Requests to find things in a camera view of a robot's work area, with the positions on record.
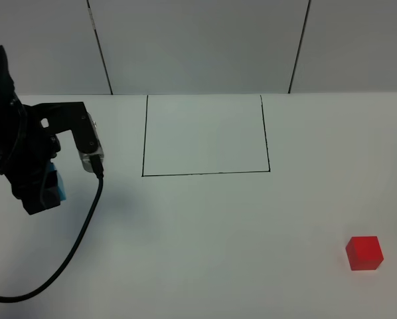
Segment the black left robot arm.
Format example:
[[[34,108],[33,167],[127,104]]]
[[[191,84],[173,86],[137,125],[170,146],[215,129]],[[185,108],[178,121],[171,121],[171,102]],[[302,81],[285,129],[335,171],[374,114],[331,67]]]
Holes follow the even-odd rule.
[[[61,149],[30,106],[21,103],[0,45],[0,175],[30,215],[58,207],[62,201],[52,159]]]

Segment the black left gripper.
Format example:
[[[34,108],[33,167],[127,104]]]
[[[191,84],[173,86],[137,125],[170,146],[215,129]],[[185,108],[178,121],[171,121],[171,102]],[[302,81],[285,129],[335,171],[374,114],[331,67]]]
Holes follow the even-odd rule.
[[[0,159],[0,174],[11,184],[29,215],[60,205],[58,174],[51,159],[61,150],[56,136],[42,126],[30,106],[18,105],[19,125],[14,142]]]

